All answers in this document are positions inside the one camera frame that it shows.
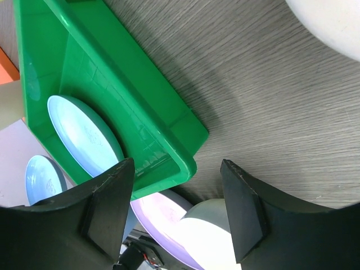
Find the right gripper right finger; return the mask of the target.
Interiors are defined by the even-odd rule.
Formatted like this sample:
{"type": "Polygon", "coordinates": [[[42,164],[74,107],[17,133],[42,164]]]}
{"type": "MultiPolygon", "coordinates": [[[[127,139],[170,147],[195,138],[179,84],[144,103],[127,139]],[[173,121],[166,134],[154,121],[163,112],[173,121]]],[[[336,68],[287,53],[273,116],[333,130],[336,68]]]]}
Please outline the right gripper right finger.
{"type": "Polygon", "coordinates": [[[220,168],[236,262],[243,269],[358,269],[359,204],[299,199],[223,160],[220,168]]]}

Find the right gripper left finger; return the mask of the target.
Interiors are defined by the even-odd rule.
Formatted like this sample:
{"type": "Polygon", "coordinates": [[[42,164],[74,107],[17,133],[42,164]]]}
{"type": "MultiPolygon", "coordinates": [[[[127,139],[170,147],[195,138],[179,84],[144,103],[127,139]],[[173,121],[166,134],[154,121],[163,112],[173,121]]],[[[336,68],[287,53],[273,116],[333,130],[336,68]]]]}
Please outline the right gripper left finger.
{"type": "Polygon", "coordinates": [[[1,268],[112,269],[133,183],[127,158],[33,206],[1,208],[1,268]]]}

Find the blue plate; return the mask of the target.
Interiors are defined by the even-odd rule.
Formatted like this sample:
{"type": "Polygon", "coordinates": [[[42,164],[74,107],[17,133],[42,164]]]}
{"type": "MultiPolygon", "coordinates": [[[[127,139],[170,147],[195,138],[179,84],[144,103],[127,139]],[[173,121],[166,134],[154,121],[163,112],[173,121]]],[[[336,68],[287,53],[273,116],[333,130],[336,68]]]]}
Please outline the blue plate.
{"type": "Polygon", "coordinates": [[[68,188],[60,167],[46,156],[35,155],[25,169],[25,189],[29,204],[34,205],[68,188]]]}
{"type": "Polygon", "coordinates": [[[105,121],[83,101],[66,95],[48,98],[51,123],[74,160],[96,177],[124,160],[120,143],[105,121]]]}

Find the purple plate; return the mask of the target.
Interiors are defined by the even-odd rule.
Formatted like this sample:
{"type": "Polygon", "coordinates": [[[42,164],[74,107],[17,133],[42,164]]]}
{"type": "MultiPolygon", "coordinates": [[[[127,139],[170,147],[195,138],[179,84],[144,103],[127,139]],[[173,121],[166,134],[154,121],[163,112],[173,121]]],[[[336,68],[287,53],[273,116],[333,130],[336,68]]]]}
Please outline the purple plate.
{"type": "Polygon", "coordinates": [[[171,256],[193,269],[202,269],[181,245],[178,223],[193,205],[171,190],[156,192],[130,202],[147,233],[171,256]]]}

